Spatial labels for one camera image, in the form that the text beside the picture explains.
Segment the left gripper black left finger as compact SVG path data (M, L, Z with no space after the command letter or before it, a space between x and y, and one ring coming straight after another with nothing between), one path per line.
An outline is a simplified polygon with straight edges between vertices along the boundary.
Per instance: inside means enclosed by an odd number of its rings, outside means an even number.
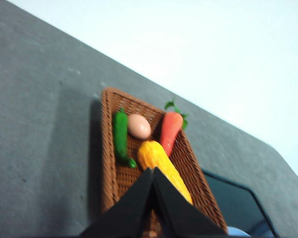
M139 238L152 210L153 170L146 169L120 200L80 238Z

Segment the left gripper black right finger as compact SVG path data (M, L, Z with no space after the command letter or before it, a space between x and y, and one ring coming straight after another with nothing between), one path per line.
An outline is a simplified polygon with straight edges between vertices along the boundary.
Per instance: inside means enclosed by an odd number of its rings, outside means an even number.
M226 232L191 205L158 169L153 171L153 209L168 238L227 238Z

